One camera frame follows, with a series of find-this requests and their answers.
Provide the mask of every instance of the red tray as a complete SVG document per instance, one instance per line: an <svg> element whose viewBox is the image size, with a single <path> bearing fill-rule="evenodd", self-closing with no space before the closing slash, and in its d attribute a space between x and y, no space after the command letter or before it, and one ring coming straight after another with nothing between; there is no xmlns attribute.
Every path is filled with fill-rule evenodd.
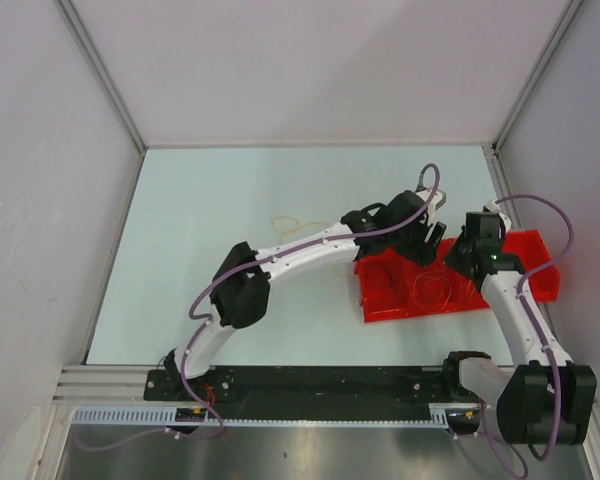
<svg viewBox="0 0 600 480"><path fill-rule="evenodd" d="M419 267L392 249L358 260L355 273L360 280L364 321L489 308L469 279L442 263L454 241L440 242L438 258L428 267ZM550 259L537 230L508 233L503 250L516 253L527 271ZM550 267L531 277L530 283L536 302L553 302L558 297L560 274Z"/></svg>

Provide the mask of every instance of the table surface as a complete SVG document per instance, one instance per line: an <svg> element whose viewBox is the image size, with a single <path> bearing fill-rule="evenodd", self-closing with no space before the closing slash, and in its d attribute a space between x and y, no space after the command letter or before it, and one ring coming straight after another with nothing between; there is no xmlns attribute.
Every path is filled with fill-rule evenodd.
<svg viewBox="0 0 600 480"><path fill-rule="evenodd" d="M334 223L350 210L388 202L414 189L432 161L447 192L439 220L456 236L467 211L495 198L480 147L149 150L87 363L158 363L194 332L190 303L234 244L278 244L276 216ZM267 315L236 332L214 364L440 365L453 350L480 350L511 364L489 310L365 324L357 278L343 272L326 267L276 287Z"/></svg>

